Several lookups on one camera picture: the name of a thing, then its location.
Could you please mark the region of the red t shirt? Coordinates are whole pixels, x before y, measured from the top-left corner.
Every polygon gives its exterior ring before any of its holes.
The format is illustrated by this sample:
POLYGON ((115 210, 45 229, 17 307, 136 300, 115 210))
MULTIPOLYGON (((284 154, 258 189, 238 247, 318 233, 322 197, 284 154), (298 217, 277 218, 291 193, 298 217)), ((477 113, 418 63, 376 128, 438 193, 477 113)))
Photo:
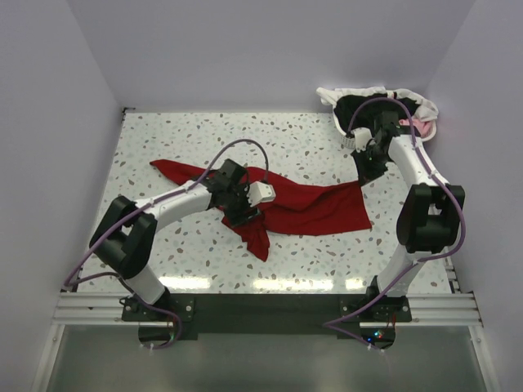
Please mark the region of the red t shirt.
POLYGON ((269 256, 270 232, 320 236, 371 228, 356 181, 329 186, 301 185, 271 171, 269 184, 275 189, 276 197, 273 202, 259 206, 259 216, 236 227, 231 226, 226 217, 221 219, 261 261, 269 256))

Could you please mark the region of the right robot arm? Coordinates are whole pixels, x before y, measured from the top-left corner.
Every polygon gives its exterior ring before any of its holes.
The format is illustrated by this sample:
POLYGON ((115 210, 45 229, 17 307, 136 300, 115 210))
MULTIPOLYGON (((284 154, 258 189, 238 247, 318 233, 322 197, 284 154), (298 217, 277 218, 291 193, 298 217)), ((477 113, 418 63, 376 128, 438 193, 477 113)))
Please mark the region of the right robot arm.
POLYGON ((360 146, 352 153, 361 185, 383 176, 387 163, 400 170, 409 192, 396 222, 398 245, 385 269, 373 278, 364 312, 375 321, 393 311, 391 298, 403 297, 428 261, 446 258, 445 250, 463 239, 465 191, 440 175, 415 130, 400 125, 399 115, 385 111, 373 131, 356 133, 360 146))

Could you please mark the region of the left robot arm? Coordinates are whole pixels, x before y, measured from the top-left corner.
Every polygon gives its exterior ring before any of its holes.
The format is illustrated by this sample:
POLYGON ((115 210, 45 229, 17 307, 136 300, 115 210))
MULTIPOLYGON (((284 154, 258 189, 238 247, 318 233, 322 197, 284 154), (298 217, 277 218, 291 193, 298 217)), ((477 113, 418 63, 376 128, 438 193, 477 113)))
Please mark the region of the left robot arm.
POLYGON ((274 199, 267 177, 251 182, 245 167, 227 159, 216 171, 206 170, 171 192, 136 201, 114 199, 91 238, 90 251, 141 299, 144 315, 160 320, 168 314, 170 291, 149 267, 155 235, 212 208, 221 209, 230 225, 243 225, 259 215, 260 204, 274 199))

